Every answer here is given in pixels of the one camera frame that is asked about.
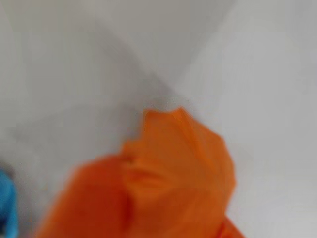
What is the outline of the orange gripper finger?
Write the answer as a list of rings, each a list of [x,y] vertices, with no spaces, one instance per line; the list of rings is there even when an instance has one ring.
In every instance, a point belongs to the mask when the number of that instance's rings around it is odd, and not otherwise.
[[[127,218],[121,160],[107,156],[76,169],[37,229],[37,237],[123,238]]]
[[[245,236],[234,226],[234,224],[225,218],[221,224],[217,238],[245,238]]]

